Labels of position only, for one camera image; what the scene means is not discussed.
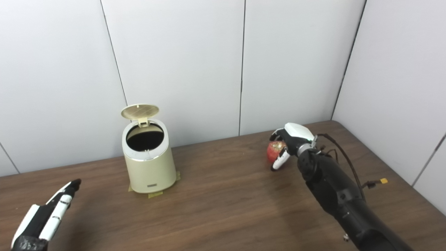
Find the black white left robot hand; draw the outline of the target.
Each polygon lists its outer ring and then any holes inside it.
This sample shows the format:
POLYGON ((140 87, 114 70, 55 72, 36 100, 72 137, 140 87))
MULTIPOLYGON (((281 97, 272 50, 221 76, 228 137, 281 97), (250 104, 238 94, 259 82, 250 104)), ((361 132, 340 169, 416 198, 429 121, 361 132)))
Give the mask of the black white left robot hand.
POLYGON ((70 208, 82 180, 77 178, 60 188, 44 205, 33 204, 11 241, 12 251, 46 251, 64 214, 70 208))

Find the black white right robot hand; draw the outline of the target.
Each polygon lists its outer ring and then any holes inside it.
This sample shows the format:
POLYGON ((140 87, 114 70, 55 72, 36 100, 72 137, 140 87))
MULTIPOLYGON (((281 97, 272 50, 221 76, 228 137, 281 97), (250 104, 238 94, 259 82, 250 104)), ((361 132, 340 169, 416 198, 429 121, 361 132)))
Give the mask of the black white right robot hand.
POLYGON ((275 130, 269 141, 282 141, 285 146, 272 163, 271 170, 273 172, 279 170, 291 156, 298 157, 308 149, 315 149, 316 138, 307 127, 291 122, 286 123, 283 128, 275 130))

